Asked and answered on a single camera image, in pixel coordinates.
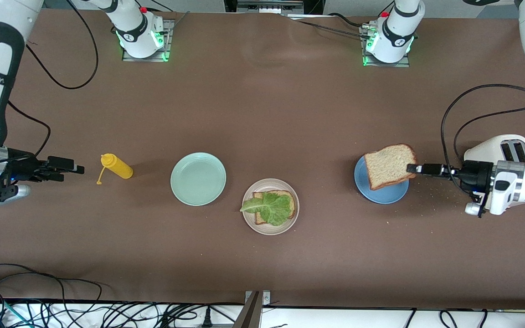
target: beige plate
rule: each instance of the beige plate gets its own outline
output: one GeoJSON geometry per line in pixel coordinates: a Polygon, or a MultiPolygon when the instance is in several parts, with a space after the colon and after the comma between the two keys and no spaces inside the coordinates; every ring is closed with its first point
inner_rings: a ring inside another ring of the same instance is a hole
{"type": "Polygon", "coordinates": [[[295,210],[295,216],[293,216],[292,219],[287,220],[280,226],[272,226],[271,224],[261,224],[258,226],[254,223],[254,214],[242,212],[244,220],[246,220],[246,223],[250,226],[250,228],[252,228],[252,230],[267,236],[278,235],[289,230],[297,220],[297,216],[299,216],[299,198],[297,197],[297,193],[288,183],[278,179],[263,179],[261,181],[257,181],[256,183],[251,185],[250,188],[248,188],[248,190],[244,194],[244,199],[242,199],[242,203],[244,204],[245,201],[254,197],[252,193],[271,190],[289,191],[295,198],[295,205],[297,208],[295,210]]]}

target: brown table surface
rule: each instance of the brown table surface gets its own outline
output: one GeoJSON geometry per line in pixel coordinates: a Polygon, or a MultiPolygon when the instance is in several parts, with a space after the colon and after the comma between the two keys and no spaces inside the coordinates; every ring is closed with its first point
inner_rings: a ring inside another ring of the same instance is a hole
{"type": "MultiPolygon", "coordinates": [[[[0,262],[104,282],[103,299],[235,302],[270,289],[277,305],[525,308],[525,206],[480,220],[464,214],[467,198],[451,183],[425,177],[378,205],[353,179],[362,154],[392,143],[441,162],[440,120],[457,95],[482,83],[525,87],[517,21],[425,19],[411,68],[395,69],[363,67],[353,37],[272,14],[189,13],[170,62],[121,62],[104,13],[83,15],[100,54],[92,83],[61,89],[26,52],[11,99],[52,126],[42,157],[73,158],[86,174],[0,207],[0,262]],[[107,173],[96,185],[106,152],[135,176],[107,173]],[[173,166],[192,152],[227,170],[224,192],[203,207],[170,188],[173,166]],[[301,204],[278,236],[252,231],[239,212],[246,189],[268,177],[290,183],[301,204]]],[[[335,17],[313,21],[354,31],[335,17]]],[[[93,69],[71,11],[43,10],[31,43],[63,83],[93,69]]],[[[455,107],[448,139],[474,116],[521,106],[523,93],[477,91],[455,107]]],[[[44,129],[7,117],[6,145],[35,151],[44,129]]],[[[525,135],[525,113],[473,124],[461,149],[500,133],[525,135]]],[[[1,290],[60,297],[35,277],[1,290]]],[[[94,292],[73,285],[67,297],[94,292]]]]}

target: toast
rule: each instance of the toast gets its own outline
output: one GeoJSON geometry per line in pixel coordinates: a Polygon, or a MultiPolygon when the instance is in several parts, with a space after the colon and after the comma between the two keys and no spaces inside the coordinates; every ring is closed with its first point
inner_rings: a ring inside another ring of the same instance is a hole
{"type": "MultiPolygon", "coordinates": [[[[289,191],[285,191],[285,190],[271,190],[271,191],[267,191],[267,193],[274,193],[274,194],[277,194],[279,196],[281,196],[281,195],[289,196],[289,207],[291,209],[291,212],[289,214],[289,219],[294,218],[295,213],[297,212],[297,208],[296,208],[296,205],[295,205],[295,198],[293,197],[293,195],[291,195],[291,193],[289,191]]],[[[260,192],[260,193],[252,193],[252,195],[254,195],[254,198],[256,198],[256,199],[261,199],[263,197],[263,193],[262,192],[260,192]]],[[[261,214],[259,212],[256,212],[254,214],[254,223],[260,226],[261,224],[265,224],[266,221],[263,220],[263,218],[261,218],[261,214]]]]}
{"type": "Polygon", "coordinates": [[[378,190],[417,176],[407,172],[407,164],[417,164],[417,155],[406,143],[390,145],[364,155],[370,189],[378,190]]]}

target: yellow squeeze bottle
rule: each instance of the yellow squeeze bottle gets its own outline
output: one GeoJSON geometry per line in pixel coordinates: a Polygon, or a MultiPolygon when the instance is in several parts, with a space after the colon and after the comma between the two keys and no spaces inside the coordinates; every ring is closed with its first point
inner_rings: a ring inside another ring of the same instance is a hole
{"type": "Polygon", "coordinates": [[[123,179],[129,179],[133,176],[133,169],[131,166],[128,166],[114,154],[101,155],[100,163],[103,165],[103,170],[100,171],[100,176],[98,176],[98,181],[96,181],[96,184],[102,185],[102,182],[100,182],[100,177],[103,176],[104,169],[113,171],[116,175],[122,177],[123,179]]]}

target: plate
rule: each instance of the plate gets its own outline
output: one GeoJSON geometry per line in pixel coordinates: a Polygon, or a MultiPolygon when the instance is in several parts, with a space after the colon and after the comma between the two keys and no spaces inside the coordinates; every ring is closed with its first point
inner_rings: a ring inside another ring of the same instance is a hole
{"type": "Polygon", "coordinates": [[[366,170],[366,160],[364,159],[364,156],[362,156],[356,164],[354,180],[356,180],[356,186],[362,195],[378,204],[395,203],[402,199],[408,191],[408,180],[378,190],[370,189],[370,181],[368,180],[368,172],[366,170]]]}
{"type": "Polygon", "coordinates": [[[295,221],[297,220],[297,217],[299,216],[299,198],[297,197],[297,193],[294,191],[294,189],[285,181],[279,180],[279,179],[263,179],[261,181],[257,181],[253,185],[248,188],[246,193],[244,194],[244,198],[242,198],[242,204],[244,204],[245,201],[251,199],[254,197],[252,193],[260,192],[260,191],[271,191],[271,190],[285,190],[289,191],[293,197],[295,198],[295,216],[293,216],[292,219],[288,219],[285,223],[279,225],[279,226],[273,226],[271,224],[261,224],[256,225],[254,222],[256,221],[254,219],[253,213],[247,213],[242,212],[242,216],[244,216],[244,220],[252,228],[252,230],[262,233],[263,235],[267,236],[273,236],[273,235],[279,235],[280,233],[283,233],[287,230],[289,230],[295,221]]]}
{"type": "Polygon", "coordinates": [[[216,156],[197,152],[182,158],[171,172],[171,191],[182,203],[212,203],[224,190],[226,170],[216,156]]]}

